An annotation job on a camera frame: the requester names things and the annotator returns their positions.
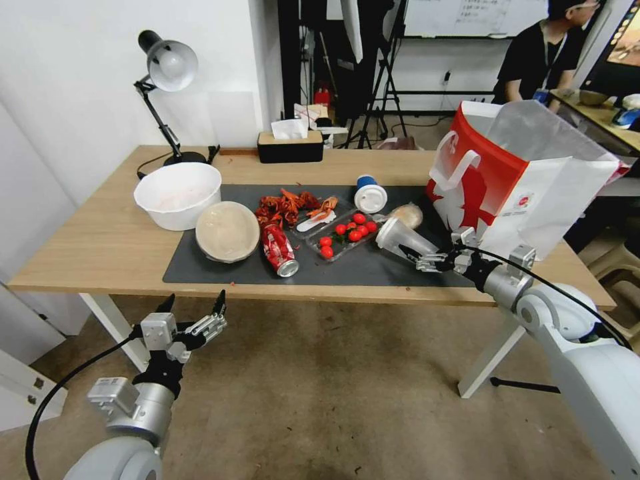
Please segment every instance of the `lamp arm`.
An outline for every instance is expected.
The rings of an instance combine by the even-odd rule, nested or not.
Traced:
[[[155,85],[146,82],[146,80],[148,79],[149,79],[149,76],[147,75],[142,80],[137,81],[133,85],[135,86],[135,89],[138,91],[138,93],[142,97],[142,100],[144,100],[145,104],[147,105],[147,108],[153,115],[153,118],[155,118],[155,121],[158,123],[158,128],[160,128],[160,131],[162,132],[162,135],[164,136],[165,140],[167,140],[168,144],[171,146],[171,150],[173,151],[174,158],[180,159],[182,158],[182,153],[180,152],[180,140],[178,140],[178,137],[175,136],[171,128],[169,128],[169,126],[162,121],[162,119],[160,118],[160,115],[158,115],[158,112],[156,112],[155,108],[151,104],[151,100],[149,100],[148,93],[152,90],[155,90]]]

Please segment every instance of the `paper bag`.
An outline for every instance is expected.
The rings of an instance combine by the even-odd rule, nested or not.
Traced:
[[[542,260],[622,172],[618,158],[538,102],[462,102],[427,195],[450,230],[475,228],[481,248],[508,257],[526,244]]]

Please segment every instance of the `red soda can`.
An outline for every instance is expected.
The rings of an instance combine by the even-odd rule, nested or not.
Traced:
[[[290,277],[300,268],[289,239],[279,225],[272,223],[262,229],[262,247],[278,276]]]

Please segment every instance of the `computer monitor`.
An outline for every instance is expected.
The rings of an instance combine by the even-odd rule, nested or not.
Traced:
[[[632,2],[582,88],[620,98],[640,93],[640,0]]]

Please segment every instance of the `desk lamp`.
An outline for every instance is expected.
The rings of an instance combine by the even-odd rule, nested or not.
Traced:
[[[162,40],[151,30],[144,30],[138,36],[138,45],[147,54],[148,74],[133,85],[142,96],[164,138],[169,142],[173,155],[165,165],[184,161],[206,163],[207,159],[197,152],[180,152],[180,140],[156,112],[149,100],[149,92],[159,88],[164,91],[179,91],[189,86],[198,70],[198,58],[184,43]]]

